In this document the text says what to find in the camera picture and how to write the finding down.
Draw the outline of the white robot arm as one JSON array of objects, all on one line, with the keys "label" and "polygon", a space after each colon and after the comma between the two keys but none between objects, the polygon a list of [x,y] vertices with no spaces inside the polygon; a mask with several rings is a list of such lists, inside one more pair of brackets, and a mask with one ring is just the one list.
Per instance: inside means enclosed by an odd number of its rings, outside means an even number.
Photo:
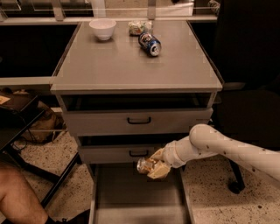
[{"label": "white robot arm", "polygon": [[229,158],[275,186],[280,184],[279,152],[234,140],[206,124],[195,125],[191,128],[189,136],[172,141],[157,150],[150,157],[156,160],[156,165],[149,171],[148,176],[159,179],[171,168],[179,168],[191,160],[217,154]]}]

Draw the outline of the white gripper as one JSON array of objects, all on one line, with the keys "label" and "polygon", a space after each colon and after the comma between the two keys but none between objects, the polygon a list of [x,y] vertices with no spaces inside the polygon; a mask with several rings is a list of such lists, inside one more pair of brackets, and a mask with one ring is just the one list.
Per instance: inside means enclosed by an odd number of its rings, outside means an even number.
[{"label": "white gripper", "polygon": [[162,161],[148,161],[148,174],[151,179],[161,179],[167,176],[172,168],[179,168],[186,164],[186,149],[184,146],[173,141],[168,143],[163,149],[157,150],[151,155],[150,159],[164,160]]}]

